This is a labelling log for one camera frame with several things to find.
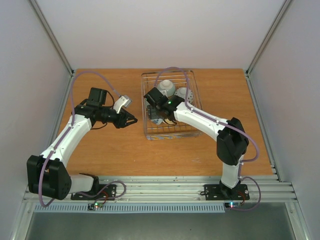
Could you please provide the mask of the blue floral white bowl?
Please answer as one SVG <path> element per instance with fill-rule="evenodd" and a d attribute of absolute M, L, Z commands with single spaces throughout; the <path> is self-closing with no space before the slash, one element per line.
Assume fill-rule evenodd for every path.
<path fill-rule="evenodd" d="M 157 118 L 157 119 L 152 119 L 151 121 L 158 126 L 163 122 L 163 120 L 164 120 L 163 118 Z"/>

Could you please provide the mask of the pale green bowl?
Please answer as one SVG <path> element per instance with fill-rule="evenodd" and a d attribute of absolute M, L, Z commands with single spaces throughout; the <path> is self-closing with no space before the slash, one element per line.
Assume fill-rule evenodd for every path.
<path fill-rule="evenodd" d="M 167 79 L 160 81 L 157 85 L 157 89 L 160 91 L 165 91 L 167 97 L 173 96 L 176 92 L 176 86 L 174 83 Z"/>

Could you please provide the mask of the pink patterned bowl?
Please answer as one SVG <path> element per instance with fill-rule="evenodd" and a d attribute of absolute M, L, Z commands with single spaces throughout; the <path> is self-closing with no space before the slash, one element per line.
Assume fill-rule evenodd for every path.
<path fill-rule="evenodd" d="M 187 102 L 190 104 L 194 102 L 193 92 L 190 89 L 187 89 L 186 87 L 179 87 L 174 94 L 183 99 L 187 98 Z"/>

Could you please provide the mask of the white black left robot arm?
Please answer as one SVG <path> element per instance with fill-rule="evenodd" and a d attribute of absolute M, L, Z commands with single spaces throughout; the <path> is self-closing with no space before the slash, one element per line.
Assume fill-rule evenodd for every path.
<path fill-rule="evenodd" d="M 67 165 L 77 145 L 95 123 L 111 123 L 121 129 L 138 121 L 126 110 L 132 102 L 128 96 L 122 95 L 106 106 L 107 95 L 107 90 L 91 88 L 88 98 L 72 109 L 66 126 L 53 143 L 40 155 L 29 157 L 26 163 L 29 192 L 55 200 L 63 200 L 69 194 L 84 194 L 89 199 L 100 195 L 97 176 L 69 175 Z"/>

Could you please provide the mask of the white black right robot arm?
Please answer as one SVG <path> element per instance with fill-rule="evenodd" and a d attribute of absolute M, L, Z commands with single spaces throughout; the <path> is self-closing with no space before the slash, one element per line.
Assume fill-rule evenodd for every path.
<path fill-rule="evenodd" d="M 210 115 L 180 96 L 168 98 L 156 87 L 143 97 L 159 116 L 190 125 L 216 142 L 216 155 L 222 161 L 219 191 L 225 200 L 234 197 L 240 186 L 241 161 L 249 145 L 242 123 L 237 118 L 227 120 Z"/>

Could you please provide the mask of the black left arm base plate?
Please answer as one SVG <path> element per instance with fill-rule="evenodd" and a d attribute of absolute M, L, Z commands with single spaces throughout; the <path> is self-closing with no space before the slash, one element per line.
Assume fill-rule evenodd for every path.
<path fill-rule="evenodd" d="M 79 193 L 72 193 L 70 199 L 73 201 L 84 201 L 84 200 L 93 201 L 100 198 L 105 199 L 106 196 L 115 197 L 116 193 L 117 193 L 117 186 L 115 184 L 111 184 L 108 187 L 104 188 L 102 192 L 100 192 L 98 195 L 94 197 L 86 196 Z"/>

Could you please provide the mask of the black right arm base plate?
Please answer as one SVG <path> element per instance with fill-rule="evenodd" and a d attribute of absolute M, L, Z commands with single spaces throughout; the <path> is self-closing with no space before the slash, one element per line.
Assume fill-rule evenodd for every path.
<path fill-rule="evenodd" d="M 222 184 L 205 184 L 202 193 L 206 201 L 247 201 L 250 199 L 246 184 L 238 184 L 232 189 Z"/>

